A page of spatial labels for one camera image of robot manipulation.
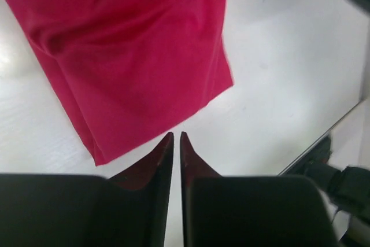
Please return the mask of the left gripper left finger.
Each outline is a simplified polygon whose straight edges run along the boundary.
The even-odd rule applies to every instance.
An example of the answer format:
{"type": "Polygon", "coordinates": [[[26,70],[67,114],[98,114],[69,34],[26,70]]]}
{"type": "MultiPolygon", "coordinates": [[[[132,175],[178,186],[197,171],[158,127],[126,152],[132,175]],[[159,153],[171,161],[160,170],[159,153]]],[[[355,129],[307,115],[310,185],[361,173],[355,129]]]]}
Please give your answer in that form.
{"type": "Polygon", "coordinates": [[[174,136],[119,174],[2,174],[2,246],[163,246],[174,136]]]}

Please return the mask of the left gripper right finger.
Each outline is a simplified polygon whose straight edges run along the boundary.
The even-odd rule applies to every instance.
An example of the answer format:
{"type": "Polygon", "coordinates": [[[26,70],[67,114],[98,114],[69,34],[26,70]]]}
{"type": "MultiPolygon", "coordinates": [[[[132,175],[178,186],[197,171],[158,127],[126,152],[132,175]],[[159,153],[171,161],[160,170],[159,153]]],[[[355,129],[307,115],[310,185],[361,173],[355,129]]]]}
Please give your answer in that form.
{"type": "Polygon", "coordinates": [[[306,178],[221,176],[180,136],[185,246],[337,246],[323,198],[306,178]]]}

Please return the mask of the bright red t shirt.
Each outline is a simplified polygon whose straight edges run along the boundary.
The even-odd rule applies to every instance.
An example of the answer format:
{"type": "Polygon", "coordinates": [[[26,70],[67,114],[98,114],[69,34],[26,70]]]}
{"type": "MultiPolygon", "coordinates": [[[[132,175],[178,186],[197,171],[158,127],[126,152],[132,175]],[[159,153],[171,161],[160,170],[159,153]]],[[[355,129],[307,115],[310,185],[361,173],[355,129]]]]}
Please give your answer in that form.
{"type": "Polygon", "coordinates": [[[5,0],[96,165],[233,85],[226,0],[5,0]]]}

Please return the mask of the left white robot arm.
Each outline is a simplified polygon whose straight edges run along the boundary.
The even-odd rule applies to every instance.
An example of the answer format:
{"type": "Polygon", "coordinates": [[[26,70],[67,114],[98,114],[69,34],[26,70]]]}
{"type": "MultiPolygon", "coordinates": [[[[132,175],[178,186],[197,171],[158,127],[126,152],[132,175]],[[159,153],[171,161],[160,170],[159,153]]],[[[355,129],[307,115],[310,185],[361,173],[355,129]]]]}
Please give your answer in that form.
{"type": "Polygon", "coordinates": [[[1,0],[2,246],[337,246],[300,153],[359,97],[369,0],[1,0]]]}

